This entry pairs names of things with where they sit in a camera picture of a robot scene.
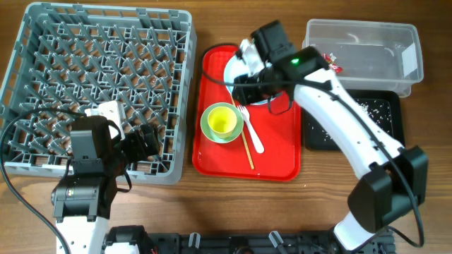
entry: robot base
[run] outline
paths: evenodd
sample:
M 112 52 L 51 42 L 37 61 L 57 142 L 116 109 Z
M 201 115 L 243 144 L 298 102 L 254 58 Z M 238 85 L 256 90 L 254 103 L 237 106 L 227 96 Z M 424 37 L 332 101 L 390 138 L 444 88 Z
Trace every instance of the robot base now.
M 148 234 L 157 245 L 159 254 L 328 254 L 330 231 L 303 231 L 298 234 L 281 234 L 282 244 L 274 247 L 265 234 L 190 236 L 179 234 Z M 392 232 L 385 231 L 359 254 L 395 254 Z

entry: candy wrapper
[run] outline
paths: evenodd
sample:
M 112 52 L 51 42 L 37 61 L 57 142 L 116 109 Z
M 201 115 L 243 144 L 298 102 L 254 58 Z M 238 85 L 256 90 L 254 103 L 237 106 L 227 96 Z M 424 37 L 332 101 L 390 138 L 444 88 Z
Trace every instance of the candy wrapper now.
M 322 57 L 326 60 L 326 62 L 328 62 L 328 65 L 330 66 L 331 69 L 333 69 L 336 72 L 336 74 L 344 71 L 342 67 L 339 67 L 337 64 L 334 63 L 336 57 L 333 55 L 333 53 L 331 53 L 330 55 L 323 53 Z

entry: wooden chopsticks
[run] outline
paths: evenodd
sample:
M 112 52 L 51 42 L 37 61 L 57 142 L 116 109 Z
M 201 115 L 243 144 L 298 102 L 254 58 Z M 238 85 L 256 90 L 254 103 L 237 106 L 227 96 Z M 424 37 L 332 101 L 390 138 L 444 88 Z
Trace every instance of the wooden chopsticks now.
M 234 101 L 234 98 L 232 98 L 232 93 L 231 93 L 231 100 L 232 100 L 232 105 L 234 105 L 234 107 L 235 107 L 235 101 Z M 243 139 L 243 143 L 245 144 L 246 155 L 248 155 L 249 166 L 251 167 L 251 169 L 254 169 L 253 158 L 251 158 L 251 153 L 249 152 L 249 148 L 248 148 L 248 142 L 246 141 L 243 129 L 242 129 L 242 139 Z

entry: wood grain surface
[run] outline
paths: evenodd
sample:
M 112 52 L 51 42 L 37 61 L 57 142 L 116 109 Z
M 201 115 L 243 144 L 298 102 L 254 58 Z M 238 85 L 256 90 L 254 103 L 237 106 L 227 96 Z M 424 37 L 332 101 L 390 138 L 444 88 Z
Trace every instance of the wood grain surface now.
M 3 76 L 25 7 L 30 1 L 0 3 L 0 72 Z M 452 1 L 85 1 L 83 4 L 188 10 L 194 20 L 199 55 L 212 44 L 236 42 L 256 28 L 280 19 L 301 47 L 312 18 L 411 23 L 422 45 L 425 78 L 402 99 L 408 147 L 429 155 L 427 199 L 420 208 L 426 245 L 414 249 L 397 238 L 399 253 L 452 253 Z M 135 185 L 117 195 L 111 226 L 142 224 L 148 232 L 189 234 L 297 232 L 328 229 L 346 215 L 346 198 L 355 186 L 339 152 L 303 151 L 302 171 L 289 183 L 246 181 L 200 175 L 191 163 L 196 93 L 190 90 L 189 126 L 182 180 L 175 186 Z M 12 182 L 52 219 L 50 193 L 56 179 L 12 176 Z M 393 223 L 417 239 L 414 217 Z M 55 237 L 0 182 L 0 253 L 55 253 Z

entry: silver fork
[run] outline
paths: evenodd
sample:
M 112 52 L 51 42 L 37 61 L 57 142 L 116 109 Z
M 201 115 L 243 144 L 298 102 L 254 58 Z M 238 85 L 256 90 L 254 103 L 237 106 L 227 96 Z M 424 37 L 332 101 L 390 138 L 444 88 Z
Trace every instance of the silver fork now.
M 257 153 L 263 153 L 263 145 L 259 137 L 257 136 L 256 131 L 254 130 L 253 126 L 251 125 L 251 122 L 249 121 L 249 112 L 246 107 L 243 107 L 242 105 L 237 106 L 237 108 L 240 110 L 240 113 L 242 114 L 243 119 L 245 120 L 246 126 L 248 126 L 249 135 L 251 136 L 251 139 L 253 140 L 254 149 L 256 149 Z

